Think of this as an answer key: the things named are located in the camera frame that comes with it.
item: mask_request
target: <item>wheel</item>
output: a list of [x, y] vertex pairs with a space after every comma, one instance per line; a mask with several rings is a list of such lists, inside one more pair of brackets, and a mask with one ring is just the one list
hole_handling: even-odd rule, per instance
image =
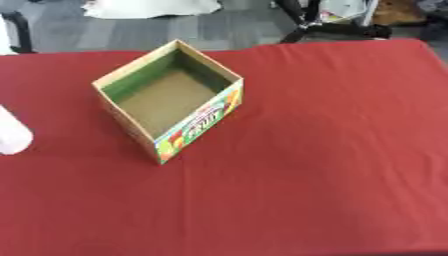
[[271, 1], [271, 2], [269, 2], [269, 8], [277, 9], [278, 5], [277, 5], [277, 3], [275, 1]]

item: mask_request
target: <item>box side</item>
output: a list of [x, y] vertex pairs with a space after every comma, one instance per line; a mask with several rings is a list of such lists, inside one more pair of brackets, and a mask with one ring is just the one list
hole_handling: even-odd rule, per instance
[[194, 113], [155, 140], [156, 153], [165, 163], [242, 103], [243, 79], [213, 97]]
[[97, 90], [103, 108], [109, 112], [112, 117], [126, 130], [126, 132], [139, 143], [145, 151], [151, 155], [158, 163], [161, 163], [159, 154], [156, 151], [155, 143], [151, 135], [149, 135], [138, 122], [124, 112], [120, 107], [113, 103], [107, 95], [100, 89]]
[[227, 67], [223, 66], [216, 60], [208, 57], [207, 55], [203, 54], [200, 51], [195, 50], [193, 47], [189, 46], [188, 44], [184, 43], [183, 41], [178, 40], [178, 48], [195, 59], [196, 61], [202, 63], [205, 66], [208, 66], [210, 69], [215, 71], [216, 73], [220, 74], [227, 80], [231, 81], [232, 83], [235, 83], [242, 79], [242, 77], [235, 72], [231, 71]]
[[172, 41], [146, 55], [143, 55], [142, 57], [132, 61], [131, 63], [126, 64], [116, 69], [115, 71], [99, 78], [98, 80], [93, 82], [93, 85], [98, 89], [102, 89], [117, 80], [132, 75], [132, 73], [138, 71], [139, 69], [143, 68], [149, 63], [157, 61], [158, 59], [164, 57], [165, 55], [175, 51], [176, 49], [178, 49], [179, 44], [180, 43], [178, 40]]

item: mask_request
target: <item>red table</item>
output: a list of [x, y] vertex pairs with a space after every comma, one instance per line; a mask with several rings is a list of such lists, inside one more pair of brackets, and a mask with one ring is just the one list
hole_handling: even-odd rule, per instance
[[0, 157], [0, 255], [448, 251], [448, 69], [423, 43], [210, 53], [245, 102], [164, 166], [90, 86], [142, 54], [0, 58], [36, 136]]

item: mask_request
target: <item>open cardboard box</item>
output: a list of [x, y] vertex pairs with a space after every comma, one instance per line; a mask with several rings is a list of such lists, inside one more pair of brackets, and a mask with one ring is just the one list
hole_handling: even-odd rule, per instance
[[163, 164], [242, 102], [243, 79], [176, 40], [93, 82], [106, 109]]

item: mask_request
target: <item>floor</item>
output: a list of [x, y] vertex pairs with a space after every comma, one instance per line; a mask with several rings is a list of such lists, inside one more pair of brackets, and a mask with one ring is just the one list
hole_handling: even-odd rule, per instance
[[[146, 20], [101, 20], [83, 16], [85, 0], [0, 0], [0, 6], [20, 10], [30, 21], [39, 52], [152, 50], [180, 38], [201, 50], [241, 49], [276, 43], [294, 24], [270, 0], [222, 0], [223, 10], [210, 15]], [[418, 35], [415, 29], [396, 31], [396, 37]], [[308, 41], [334, 40], [318, 35]], [[448, 39], [432, 44], [448, 61]]]

